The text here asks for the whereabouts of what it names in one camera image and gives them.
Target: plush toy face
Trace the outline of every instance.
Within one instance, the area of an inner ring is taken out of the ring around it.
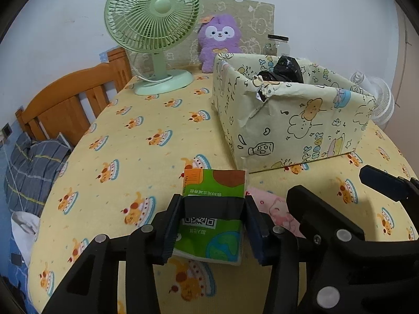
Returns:
[[[213,38],[216,41],[224,41],[229,37],[233,37],[234,33],[234,29],[230,26],[225,26],[221,31],[219,31],[217,27],[211,25],[205,30],[205,36]]]

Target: qr code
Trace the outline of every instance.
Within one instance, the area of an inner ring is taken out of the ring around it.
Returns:
[[[189,217],[182,220],[182,224],[187,226],[202,226],[204,228],[215,228],[217,225],[216,218],[207,218],[207,217]]]

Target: yellow bedsheet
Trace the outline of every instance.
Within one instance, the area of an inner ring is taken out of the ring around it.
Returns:
[[[128,235],[165,210],[172,195],[181,193],[186,165],[234,168],[210,104],[212,75],[194,76],[190,86],[167,94],[142,97],[122,90],[74,149],[49,195],[32,253],[29,289],[39,312],[97,234]],[[415,177],[397,147],[370,122],[356,154],[257,172],[249,184],[281,197],[302,184],[363,228],[367,240],[416,239],[402,206],[361,184],[364,164]],[[204,280],[194,276],[197,270]],[[177,278],[185,271],[186,280]],[[121,263],[119,314],[125,313],[124,275]],[[163,314],[261,313],[269,275],[247,242],[239,267],[179,257],[155,267]]]

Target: wooden headboard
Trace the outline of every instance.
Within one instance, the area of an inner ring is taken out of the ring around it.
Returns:
[[[76,145],[90,123],[78,94],[85,92],[95,117],[108,105],[103,84],[114,81],[117,92],[130,81],[132,74],[126,52],[117,48],[108,52],[109,63],[70,73],[40,91],[16,117],[23,131],[38,141],[46,140],[39,122],[50,138],[59,132]]]

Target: glass jar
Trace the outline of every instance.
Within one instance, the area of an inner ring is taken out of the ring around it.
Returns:
[[[263,46],[263,55],[290,55],[289,38],[286,36],[268,34],[268,42]]]

